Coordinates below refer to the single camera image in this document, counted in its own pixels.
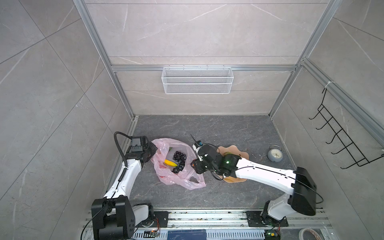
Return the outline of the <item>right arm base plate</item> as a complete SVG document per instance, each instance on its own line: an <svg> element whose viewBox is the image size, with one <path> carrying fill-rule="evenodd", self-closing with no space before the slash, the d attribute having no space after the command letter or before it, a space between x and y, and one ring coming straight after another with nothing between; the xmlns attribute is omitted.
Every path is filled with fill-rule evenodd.
<svg viewBox="0 0 384 240"><path fill-rule="evenodd" d="M276 220L262 211L246 211L246 218L249 227L288 227L286 217L282 220Z"/></svg>

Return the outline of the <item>pink plastic bag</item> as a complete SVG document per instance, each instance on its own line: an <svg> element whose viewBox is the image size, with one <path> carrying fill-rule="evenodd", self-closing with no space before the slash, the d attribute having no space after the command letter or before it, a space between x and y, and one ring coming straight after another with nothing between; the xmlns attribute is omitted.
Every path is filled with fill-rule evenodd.
<svg viewBox="0 0 384 240"><path fill-rule="evenodd" d="M151 162L159 180L166 185L179 185L188 190L201 189L206 187L203 175L199 175L191 167L196 159L193 149L186 143L170 138L160 138L152 141L158 148ZM186 164L182 171L175 174L172 167L165 164L165 160L171 160L176 151L186 154Z"/></svg>

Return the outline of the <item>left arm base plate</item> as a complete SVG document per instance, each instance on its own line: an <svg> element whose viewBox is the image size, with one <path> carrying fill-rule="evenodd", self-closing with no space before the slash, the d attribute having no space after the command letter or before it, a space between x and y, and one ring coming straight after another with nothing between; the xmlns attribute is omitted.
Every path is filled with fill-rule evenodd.
<svg viewBox="0 0 384 240"><path fill-rule="evenodd" d="M169 212L166 211L157 211L153 214L150 214L149 217L139 223L139 227L144 228L166 228L168 226L169 221Z"/></svg>

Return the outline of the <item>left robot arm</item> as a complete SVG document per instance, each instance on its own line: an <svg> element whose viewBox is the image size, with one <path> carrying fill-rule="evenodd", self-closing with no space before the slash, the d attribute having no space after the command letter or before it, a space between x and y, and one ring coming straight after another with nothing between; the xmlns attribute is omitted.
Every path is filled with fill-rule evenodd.
<svg viewBox="0 0 384 240"><path fill-rule="evenodd" d="M129 196L144 163L158 148L146 136L115 132L114 140L123 162L111 188L92 204L90 222L95 240L128 240L140 226L150 227L157 222L150 203L132 206Z"/></svg>

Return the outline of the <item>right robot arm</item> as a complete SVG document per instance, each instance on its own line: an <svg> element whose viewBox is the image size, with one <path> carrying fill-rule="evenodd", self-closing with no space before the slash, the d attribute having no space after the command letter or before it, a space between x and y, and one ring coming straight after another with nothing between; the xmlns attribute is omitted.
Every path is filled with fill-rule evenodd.
<svg viewBox="0 0 384 240"><path fill-rule="evenodd" d="M260 224L275 227L291 214L316 215L317 186L306 169L283 170L257 164L240 155L221 154L216 146L202 142L194 143L193 150L197 158L191 166L197 174L211 172L219 180L252 180L284 193L265 203L256 217Z"/></svg>

